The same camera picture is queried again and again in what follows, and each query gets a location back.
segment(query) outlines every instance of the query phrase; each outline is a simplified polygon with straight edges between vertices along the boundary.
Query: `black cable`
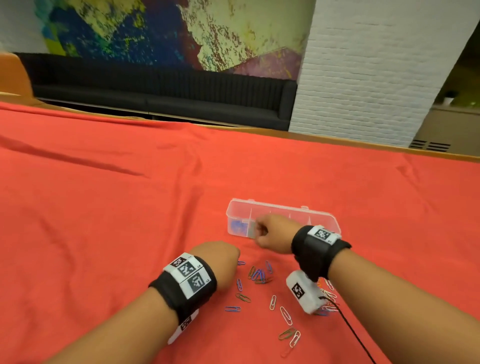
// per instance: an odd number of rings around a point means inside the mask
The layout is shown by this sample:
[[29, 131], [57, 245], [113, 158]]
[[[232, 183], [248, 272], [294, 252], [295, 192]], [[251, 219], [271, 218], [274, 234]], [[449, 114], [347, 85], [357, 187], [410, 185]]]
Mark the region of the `black cable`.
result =
[[367, 350], [367, 348], [365, 347], [365, 345], [363, 345], [363, 342], [361, 342], [360, 338], [358, 337], [357, 333], [355, 332], [355, 330], [353, 329], [353, 327], [350, 325], [350, 323], [348, 322], [348, 320], [345, 318], [345, 316], [343, 316], [343, 313], [342, 311], [340, 310], [340, 308], [338, 308], [337, 304], [335, 302], [333, 302], [330, 298], [328, 297], [325, 297], [325, 296], [322, 296], [322, 297], [319, 297], [321, 300], [325, 299], [325, 300], [328, 300], [329, 302], [331, 302], [333, 304], [333, 306], [335, 306], [335, 308], [338, 310], [338, 313], [342, 316], [342, 319], [345, 321], [345, 323], [347, 324], [347, 326], [350, 328], [350, 330], [352, 330], [353, 332], [353, 335], [355, 335], [355, 337], [357, 338], [358, 342], [360, 343], [361, 347], [365, 350], [365, 352], [367, 353], [368, 357], [370, 358], [370, 360], [372, 361], [373, 364], [377, 364], [375, 362], [375, 360], [372, 358], [372, 356], [370, 355], [370, 352]]

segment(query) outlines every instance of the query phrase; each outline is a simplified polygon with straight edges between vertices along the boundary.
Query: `abstract mural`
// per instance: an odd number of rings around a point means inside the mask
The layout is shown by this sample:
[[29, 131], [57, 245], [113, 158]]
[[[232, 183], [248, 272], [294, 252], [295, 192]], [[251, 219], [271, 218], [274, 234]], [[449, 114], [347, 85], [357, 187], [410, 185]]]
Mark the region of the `abstract mural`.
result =
[[35, 0], [50, 53], [297, 79], [315, 0]]

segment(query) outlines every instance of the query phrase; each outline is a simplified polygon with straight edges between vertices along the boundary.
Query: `fist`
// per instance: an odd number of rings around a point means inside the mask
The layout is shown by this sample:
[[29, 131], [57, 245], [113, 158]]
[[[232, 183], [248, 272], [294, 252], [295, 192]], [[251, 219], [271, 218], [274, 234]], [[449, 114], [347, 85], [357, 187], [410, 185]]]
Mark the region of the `fist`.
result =
[[292, 240], [303, 225], [282, 215], [260, 216], [255, 224], [255, 242], [280, 254], [292, 253]]
[[210, 266], [215, 274], [217, 290], [227, 289], [232, 284], [240, 257], [236, 246], [225, 242], [205, 242], [189, 253], [199, 256]]

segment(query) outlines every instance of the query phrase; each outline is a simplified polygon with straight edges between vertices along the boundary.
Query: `black sofa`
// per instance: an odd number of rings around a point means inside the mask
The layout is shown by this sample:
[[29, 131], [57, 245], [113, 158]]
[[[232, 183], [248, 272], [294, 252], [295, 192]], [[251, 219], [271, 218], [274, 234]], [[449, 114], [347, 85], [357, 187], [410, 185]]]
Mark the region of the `black sofa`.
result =
[[35, 97], [288, 130], [292, 80], [17, 53]]

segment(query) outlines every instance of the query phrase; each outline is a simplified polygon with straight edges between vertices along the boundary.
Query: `plastic organizer box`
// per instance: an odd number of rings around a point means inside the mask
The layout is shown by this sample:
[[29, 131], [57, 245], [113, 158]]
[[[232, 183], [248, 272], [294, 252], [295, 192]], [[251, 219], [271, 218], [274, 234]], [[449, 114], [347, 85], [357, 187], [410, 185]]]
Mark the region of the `plastic organizer box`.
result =
[[233, 198], [228, 204], [228, 233], [253, 238], [255, 237], [255, 220], [269, 213], [292, 218], [304, 225], [322, 225], [327, 230], [341, 233], [335, 217], [327, 212], [310, 210], [307, 206], [296, 208], [238, 198]]

